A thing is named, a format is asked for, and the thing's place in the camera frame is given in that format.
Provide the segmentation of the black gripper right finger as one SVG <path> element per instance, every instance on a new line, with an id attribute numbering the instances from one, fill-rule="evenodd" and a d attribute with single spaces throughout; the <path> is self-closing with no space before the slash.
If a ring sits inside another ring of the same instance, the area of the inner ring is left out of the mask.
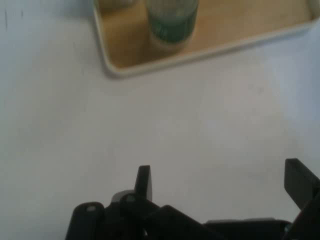
<path id="1" fill-rule="evenodd" d="M 284 189 L 300 209 L 287 227 L 284 240 L 320 238 L 320 179 L 299 159 L 285 160 Z"/>

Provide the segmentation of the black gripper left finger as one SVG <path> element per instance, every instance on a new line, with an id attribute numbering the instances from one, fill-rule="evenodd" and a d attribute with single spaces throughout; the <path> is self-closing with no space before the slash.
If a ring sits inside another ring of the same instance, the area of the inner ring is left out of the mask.
<path id="1" fill-rule="evenodd" d="M 70 219 L 67 240 L 223 240 L 189 216 L 152 202 L 151 167 L 138 168 L 133 190 L 115 195 L 105 207 L 99 202 L 78 205 Z"/>

